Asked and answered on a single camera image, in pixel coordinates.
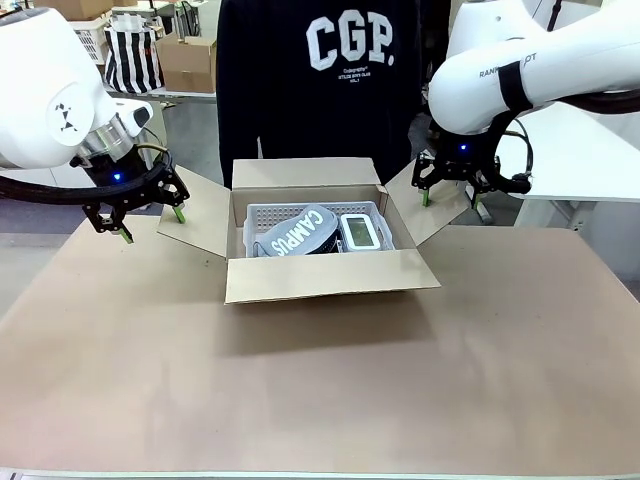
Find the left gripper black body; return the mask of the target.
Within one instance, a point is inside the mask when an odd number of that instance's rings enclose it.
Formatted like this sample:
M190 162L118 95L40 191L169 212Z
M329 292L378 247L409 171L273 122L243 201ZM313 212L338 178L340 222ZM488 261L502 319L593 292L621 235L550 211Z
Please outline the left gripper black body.
M69 165L82 169L96 187L127 183L151 170L156 161L166 157L166 148L154 144L134 144L132 149L118 160L109 153L91 158L76 155Z

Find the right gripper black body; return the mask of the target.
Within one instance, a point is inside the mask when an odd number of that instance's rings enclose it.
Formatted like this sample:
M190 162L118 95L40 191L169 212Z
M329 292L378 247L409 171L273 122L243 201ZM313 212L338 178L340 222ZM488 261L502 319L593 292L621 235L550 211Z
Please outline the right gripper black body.
M436 179L470 181L480 173L486 181L497 181L495 155L499 140L500 136L491 132L479 135L442 132L434 160Z

